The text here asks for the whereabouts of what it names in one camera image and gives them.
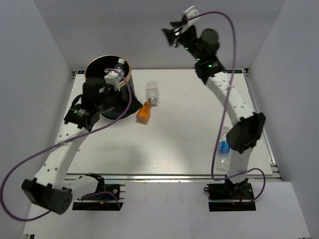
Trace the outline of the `small clear bottle blue label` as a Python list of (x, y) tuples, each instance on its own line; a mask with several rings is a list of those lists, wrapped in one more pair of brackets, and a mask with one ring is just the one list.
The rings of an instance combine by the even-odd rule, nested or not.
[(218, 144), (218, 158), (217, 167), (227, 171), (230, 163), (231, 148), (227, 143), (226, 136), (229, 131), (229, 127), (224, 126), (221, 131), (221, 136), (219, 138)]

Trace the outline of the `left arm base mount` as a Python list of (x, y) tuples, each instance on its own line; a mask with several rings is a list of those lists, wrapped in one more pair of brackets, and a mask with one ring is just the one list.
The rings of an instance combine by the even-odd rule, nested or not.
[(73, 202), (74, 211), (120, 211), (125, 197), (125, 185), (110, 183), (99, 174), (88, 173), (85, 177), (97, 183), (88, 194)]

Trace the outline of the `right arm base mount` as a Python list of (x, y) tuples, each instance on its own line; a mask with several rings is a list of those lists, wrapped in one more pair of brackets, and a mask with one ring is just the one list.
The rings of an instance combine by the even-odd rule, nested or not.
[(240, 189), (232, 190), (226, 183), (207, 184), (203, 188), (208, 196), (210, 212), (248, 212), (256, 211), (251, 183)]

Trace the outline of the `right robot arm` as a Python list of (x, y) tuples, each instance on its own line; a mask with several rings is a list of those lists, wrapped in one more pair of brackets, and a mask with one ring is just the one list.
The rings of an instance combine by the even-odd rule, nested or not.
[(225, 192), (232, 199), (243, 193), (248, 179), (248, 162), (253, 148), (260, 139), (266, 117), (254, 112), (232, 86), (232, 80), (217, 80), (215, 75), (225, 68), (217, 58), (219, 35), (210, 28), (200, 36), (194, 25), (172, 22), (172, 29), (162, 29), (169, 46), (182, 45), (195, 59), (195, 72), (204, 85), (218, 98), (224, 107), (223, 117), (229, 116), (232, 128), (226, 141), (232, 150), (229, 169), (225, 175)]

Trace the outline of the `orange juice plastic bottle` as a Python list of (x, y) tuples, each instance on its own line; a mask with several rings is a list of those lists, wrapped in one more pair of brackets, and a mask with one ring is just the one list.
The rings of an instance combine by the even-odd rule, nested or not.
[(151, 115), (151, 103), (146, 101), (144, 105), (139, 109), (136, 115), (136, 121), (146, 124), (149, 121)]

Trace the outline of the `large clear unlabelled bottle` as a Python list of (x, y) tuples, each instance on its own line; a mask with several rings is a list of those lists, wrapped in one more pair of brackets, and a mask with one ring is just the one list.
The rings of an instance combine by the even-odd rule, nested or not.
[(123, 58), (118, 59), (118, 63), (115, 65), (115, 69), (119, 72), (120, 76), (117, 76), (117, 81), (120, 83), (123, 80), (123, 77), (125, 76), (125, 60)]

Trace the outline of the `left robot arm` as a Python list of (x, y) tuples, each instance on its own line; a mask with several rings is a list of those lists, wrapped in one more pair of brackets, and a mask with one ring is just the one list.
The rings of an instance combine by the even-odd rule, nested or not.
[(142, 104), (136, 99), (130, 79), (88, 78), (82, 93), (72, 101), (64, 117), (62, 132), (41, 169), (32, 179), (25, 179), (22, 190), (29, 200), (56, 214), (64, 214), (74, 200), (99, 199), (105, 194), (104, 178), (87, 173), (65, 182), (68, 169), (88, 135), (104, 128), (94, 128), (101, 114), (116, 110), (118, 120), (135, 113)]

